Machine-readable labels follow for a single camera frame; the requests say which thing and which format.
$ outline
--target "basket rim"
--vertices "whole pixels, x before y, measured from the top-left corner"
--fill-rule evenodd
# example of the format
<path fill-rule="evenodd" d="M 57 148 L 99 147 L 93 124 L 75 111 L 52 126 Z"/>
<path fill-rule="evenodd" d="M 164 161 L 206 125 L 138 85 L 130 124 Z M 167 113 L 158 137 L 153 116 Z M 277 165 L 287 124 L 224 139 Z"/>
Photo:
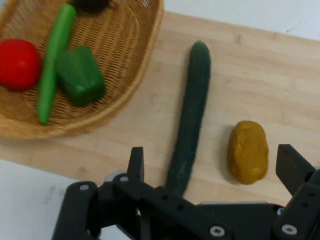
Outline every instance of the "basket rim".
<path fill-rule="evenodd" d="M 18 4 L 19 0 L 6 0 L 1 8 L 0 11 L 0 29 L 6 24 L 7 20 L 11 17 L 14 13 L 14 9 Z M 58 137 L 58 136 L 66 136 L 66 135 L 75 135 L 81 134 L 84 132 L 90 131 L 90 125 L 95 124 L 93 128 L 99 127 L 110 119 L 110 116 L 124 106 L 127 101 L 131 98 L 134 94 L 135 90 L 138 88 L 139 84 L 143 80 L 143 76 L 148 66 L 148 62 L 151 57 L 153 45 L 155 43 L 155 38 L 157 37 L 158 30 L 160 28 L 160 24 L 162 21 L 162 17 L 164 14 L 164 0 L 158 0 L 158 9 L 156 11 L 156 16 L 154 19 L 154 23 L 152 26 L 152 31 L 149 35 L 149 40 L 146 45 L 145 53 L 143 58 L 139 64 L 137 73 L 128 86 L 126 92 L 122 94 L 117 100 L 112 102 L 107 108 L 87 119 L 84 119 L 80 122 L 68 123 L 62 126 L 54 126 L 54 128 L 48 126 L 43 126 L 39 123 L 39 125 L 33 124 L 22 124 L 20 121 L 14 119 L 6 119 L 6 123 L 2 124 L 0 122 L 0 136 L 8 137 L 8 138 L 16 138 L 16 139 L 44 139 L 49 137 Z M 27 131 L 29 134 L 26 133 L 26 128 L 33 128 L 34 131 Z"/>

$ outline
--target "plastic food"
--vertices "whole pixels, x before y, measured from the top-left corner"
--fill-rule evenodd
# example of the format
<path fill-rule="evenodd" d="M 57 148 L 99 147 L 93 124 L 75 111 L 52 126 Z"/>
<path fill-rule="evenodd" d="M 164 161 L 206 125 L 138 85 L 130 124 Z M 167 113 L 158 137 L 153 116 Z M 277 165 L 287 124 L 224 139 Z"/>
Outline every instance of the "plastic food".
<path fill-rule="evenodd" d="M 211 76 L 211 57 L 206 44 L 196 42 L 191 50 L 188 79 L 180 126 L 165 187 L 178 196 L 187 189 L 196 157 Z"/>
<path fill-rule="evenodd" d="M 98 13 L 107 7 L 109 0 L 73 0 L 72 5 L 76 9 L 86 12 Z"/>
<path fill-rule="evenodd" d="M 253 184 L 268 171 L 269 148 L 262 126 L 254 121 L 241 121 L 233 129 L 228 146 L 227 166 L 242 184 Z"/>
<path fill-rule="evenodd" d="M 0 43 L 0 84 L 12 90 L 27 90 L 39 80 L 41 58 L 28 41 L 7 39 Z"/>
<path fill-rule="evenodd" d="M 73 104 L 85 106 L 106 94 L 106 86 L 93 53 L 87 46 L 63 52 L 56 61 L 56 72 Z"/>
<path fill-rule="evenodd" d="M 64 4 L 55 20 L 47 44 L 43 70 L 40 78 L 37 114 L 43 125 L 49 122 L 57 90 L 55 64 L 58 54 L 67 50 L 73 24 L 77 16 L 76 9 Z"/>

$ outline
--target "bolt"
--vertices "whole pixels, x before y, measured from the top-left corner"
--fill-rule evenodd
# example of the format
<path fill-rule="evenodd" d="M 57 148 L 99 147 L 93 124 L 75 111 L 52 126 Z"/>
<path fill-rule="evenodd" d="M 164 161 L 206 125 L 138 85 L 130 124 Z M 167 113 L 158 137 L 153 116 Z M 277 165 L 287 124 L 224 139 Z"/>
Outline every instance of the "bolt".
<path fill-rule="evenodd" d="M 280 216 L 284 213 L 284 211 L 285 211 L 285 209 L 283 207 L 278 208 L 278 210 L 276 211 L 276 214 Z"/>
<path fill-rule="evenodd" d="M 129 178 L 127 176 L 123 176 L 120 178 L 120 182 L 128 182 Z"/>
<path fill-rule="evenodd" d="M 225 230 L 220 226 L 213 226 L 210 228 L 210 234 L 214 237 L 223 237 L 225 233 Z"/>
<path fill-rule="evenodd" d="M 298 229 L 295 226 L 290 225 L 290 224 L 283 225 L 281 230 L 282 230 L 282 232 L 284 232 L 285 234 L 290 235 L 290 236 L 297 235 L 297 233 L 298 233 Z"/>
<path fill-rule="evenodd" d="M 88 185 L 88 184 L 83 184 L 83 185 L 81 185 L 81 186 L 79 187 L 79 189 L 80 189 L 81 191 L 86 191 L 86 190 L 89 189 L 89 185 Z"/>

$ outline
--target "tomato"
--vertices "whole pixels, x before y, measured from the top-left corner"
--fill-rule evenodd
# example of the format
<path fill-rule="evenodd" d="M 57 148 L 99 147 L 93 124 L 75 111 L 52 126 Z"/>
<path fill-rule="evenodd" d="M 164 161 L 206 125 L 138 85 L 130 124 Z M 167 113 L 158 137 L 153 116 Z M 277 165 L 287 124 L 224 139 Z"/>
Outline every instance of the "tomato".
<path fill-rule="evenodd" d="M 27 90 L 39 80 L 41 56 L 37 48 L 22 39 L 0 43 L 0 85 L 13 90 Z"/>

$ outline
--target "potato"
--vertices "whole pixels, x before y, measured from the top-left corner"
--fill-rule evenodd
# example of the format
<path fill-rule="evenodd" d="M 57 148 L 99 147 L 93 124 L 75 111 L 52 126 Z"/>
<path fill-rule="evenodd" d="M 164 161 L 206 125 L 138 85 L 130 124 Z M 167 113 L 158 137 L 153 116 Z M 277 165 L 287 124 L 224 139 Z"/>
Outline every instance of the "potato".
<path fill-rule="evenodd" d="M 268 171 L 269 148 L 262 126 L 254 121 L 241 121 L 231 132 L 227 167 L 242 184 L 263 179 Z"/>

